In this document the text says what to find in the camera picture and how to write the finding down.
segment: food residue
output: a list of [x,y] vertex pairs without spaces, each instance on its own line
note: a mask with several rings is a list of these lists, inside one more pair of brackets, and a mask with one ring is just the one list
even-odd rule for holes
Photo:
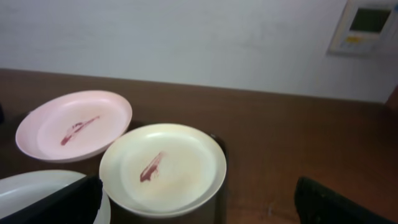
[[88,121],[85,122],[79,122],[77,124],[74,124],[71,128],[68,129],[67,135],[62,139],[61,141],[61,146],[64,146],[68,143],[68,141],[72,140],[76,135],[83,130],[85,127],[87,127],[89,124],[91,124],[93,121],[96,119],[99,119],[100,116],[96,116],[95,118],[92,118]]
[[145,180],[150,181],[150,177],[154,172],[158,172],[157,167],[159,166],[159,163],[163,159],[165,153],[160,152],[153,160],[150,162],[150,164],[142,171],[141,175],[139,176],[139,180],[141,182],[144,182]]

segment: white plate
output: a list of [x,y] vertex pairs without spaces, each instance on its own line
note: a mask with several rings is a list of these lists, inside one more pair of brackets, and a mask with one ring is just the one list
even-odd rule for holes
[[33,110],[19,125],[16,143],[30,157],[74,162],[108,148],[129,126],[132,110],[122,96],[81,91]]
[[226,159],[207,134],[178,124],[135,129],[105,152],[99,176],[109,197],[138,215],[167,218],[204,204],[221,187]]
[[[85,175],[67,170],[28,172],[0,180],[0,218],[4,218],[74,183]],[[94,224],[109,224],[111,206],[103,190]]]

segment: table surface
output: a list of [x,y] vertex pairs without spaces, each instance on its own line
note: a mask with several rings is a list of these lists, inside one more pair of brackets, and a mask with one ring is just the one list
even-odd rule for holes
[[221,200],[170,220],[139,218],[112,203],[111,223],[298,223],[294,190],[303,175],[398,222],[398,122],[377,103],[0,70],[10,124],[0,126],[8,130],[0,135],[0,179],[43,169],[98,173],[102,155],[51,164],[23,155],[14,143],[20,114],[80,90],[119,93],[136,121],[217,134],[229,153]]

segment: plate rim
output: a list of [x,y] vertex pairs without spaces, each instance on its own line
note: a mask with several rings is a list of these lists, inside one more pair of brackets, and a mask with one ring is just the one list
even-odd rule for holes
[[[200,133],[202,133],[202,134],[204,134],[205,136],[207,136],[208,137],[208,139],[210,140],[210,141],[212,141],[215,145],[216,145],[216,147],[217,147],[217,149],[218,150],[220,150],[220,153],[222,153],[222,155],[223,155],[223,176],[222,176],[222,181],[220,182],[220,184],[218,184],[217,185],[217,188],[216,188],[216,190],[214,191],[214,192],[212,192],[208,197],[206,197],[206,199],[204,199],[202,202],[200,202],[200,203],[198,203],[198,204],[196,204],[195,206],[192,206],[192,207],[188,207],[188,208],[185,208],[185,209],[183,209],[183,210],[180,210],[180,211],[177,211],[177,212],[163,212],[163,213],[151,213],[151,212],[143,212],[143,211],[140,211],[140,210],[136,210],[136,209],[133,209],[133,208],[129,208],[129,207],[127,207],[127,206],[125,206],[125,205],[123,205],[123,203],[120,203],[120,202],[118,202],[116,199],[114,199],[114,197],[109,193],[109,191],[107,190],[107,188],[106,188],[106,184],[105,184],[105,181],[103,181],[102,180],[102,178],[101,178],[101,167],[103,166],[103,161],[104,161],[104,158],[105,158],[105,154],[109,151],[109,153],[111,152],[111,146],[114,144],[114,143],[116,143],[118,140],[120,140],[122,137],[124,137],[124,136],[126,136],[126,135],[128,135],[129,133],[131,133],[131,132],[133,132],[133,131],[135,131],[135,130],[139,130],[139,129],[142,129],[142,128],[148,128],[148,127],[152,127],[152,126],[158,126],[158,125],[167,125],[167,126],[181,126],[181,127],[184,127],[184,128],[190,128],[190,129],[193,129],[193,130],[195,130],[195,131],[198,131],[198,132],[200,132]],[[224,182],[225,182],[225,180],[226,180],[226,173],[227,173],[227,163],[226,163],[226,156],[225,156],[225,154],[224,154],[224,152],[223,152],[223,150],[222,150],[222,148],[221,148],[221,146],[212,138],[212,137],[210,137],[207,133],[205,133],[205,132],[203,132],[203,131],[201,131],[201,130],[199,130],[199,129],[197,129],[197,128],[194,128],[194,127],[191,127],[191,126],[187,126],[187,125],[184,125],[184,124],[177,124],[177,123],[157,123],[157,124],[149,124],[149,125],[145,125],[145,126],[142,126],[142,127],[139,127],[139,128],[136,128],[136,129],[133,129],[133,130],[131,130],[131,131],[129,131],[128,133],[126,133],[126,134],[124,134],[123,136],[121,136],[120,138],[118,138],[115,142],[113,142],[112,143],[112,145],[110,145],[109,146],[109,150],[107,150],[106,152],[105,152],[105,154],[104,154],[104,156],[102,157],[102,159],[101,159],[101,162],[100,162],[100,164],[99,164],[99,178],[103,181],[103,188],[104,188],[104,190],[105,190],[105,192],[108,194],[108,197],[110,198],[110,199],[112,199],[116,204],[118,204],[120,207],[122,207],[122,208],[124,208],[124,209],[126,209],[127,211],[129,211],[129,212],[132,212],[132,213],[135,213],[135,214],[138,214],[138,215],[141,215],[141,216],[143,216],[143,217],[150,217],[150,218],[172,218],[172,217],[177,217],[177,216],[181,216],[181,215],[184,215],[184,214],[186,214],[186,213],[189,213],[189,212],[191,212],[191,211],[193,211],[193,210],[195,210],[196,208],[198,208],[198,207],[200,207],[200,206],[202,206],[204,203],[206,203],[207,201],[209,201],[212,197],[214,197],[217,193],[218,193],[218,191],[220,190],[220,188],[223,186],[223,184],[224,184]]]
[[[104,144],[104,146],[102,146],[101,148],[99,148],[99,149],[97,149],[97,150],[91,151],[91,152],[89,152],[89,153],[86,153],[86,154],[83,154],[83,155],[80,155],[80,156],[71,156],[71,157],[66,157],[66,158],[62,158],[62,159],[51,159],[51,158],[43,158],[43,157],[40,157],[40,156],[36,156],[36,155],[33,155],[33,154],[31,154],[31,153],[25,151],[25,150],[20,146],[19,141],[18,141],[18,135],[19,135],[19,133],[21,132],[21,129],[22,129],[21,126],[22,126],[22,124],[23,124],[24,122],[26,122],[27,118],[29,118],[30,116],[33,116],[33,115],[32,115],[33,113],[36,113],[39,109],[41,109],[41,108],[43,108],[43,107],[45,107],[45,106],[47,106],[47,105],[49,105],[49,104],[51,104],[51,103],[53,103],[53,102],[59,100],[59,99],[61,99],[61,98],[68,97],[68,96],[71,96],[71,95],[79,95],[79,94],[82,94],[82,93],[90,93],[90,92],[92,92],[92,93],[101,92],[101,93],[106,93],[106,94],[117,95],[118,97],[124,99],[124,100],[126,101],[126,103],[128,104],[128,106],[129,106],[129,107],[128,107],[129,110],[127,111],[127,112],[128,112],[128,123],[126,122],[126,124],[124,125],[123,130],[118,134],[118,137],[116,137],[116,138],[115,138],[114,140],[112,140],[111,142],[107,142],[106,144]],[[102,153],[103,151],[107,150],[108,146],[110,146],[115,140],[117,140],[118,138],[120,138],[120,137],[126,132],[126,130],[128,129],[128,127],[129,127],[129,125],[130,125],[130,123],[131,123],[131,120],[132,120],[132,107],[131,107],[131,104],[130,104],[130,102],[129,102],[125,97],[123,97],[122,95],[117,94],[117,93],[114,93],[114,92],[112,92],[112,91],[106,91],[106,90],[83,90],[83,91],[76,91],[76,92],[68,93],[68,94],[65,94],[65,95],[56,97],[56,98],[54,98],[54,99],[52,99],[52,100],[49,100],[49,101],[47,101],[47,102],[41,104],[40,106],[38,106],[38,107],[35,108],[34,110],[30,111],[30,112],[28,113],[28,115],[27,115],[27,116],[19,123],[19,125],[18,125],[17,131],[16,131],[16,133],[15,133],[15,142],[16,142],[16,144],[17,144],[18,149],[19,149],[21,152],[23,152],[25,155],[27,155],[27,156],[29,156],[29,157],[32,157],[32,158],[34,158],[34,159],[38,159],[38,160],[41,160],[41,161],[47,161],[47,162],[55,162],[55,163],[81,161],[81,160],[88,159],[88,158],[90,158],[90,157],[96,156],[96,155]]]

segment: white wall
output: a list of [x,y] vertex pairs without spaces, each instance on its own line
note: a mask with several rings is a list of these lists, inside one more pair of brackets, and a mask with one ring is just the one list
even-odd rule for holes
[[396,58],[326,55],[345,0],[2,0],[0,67],[366,101]]

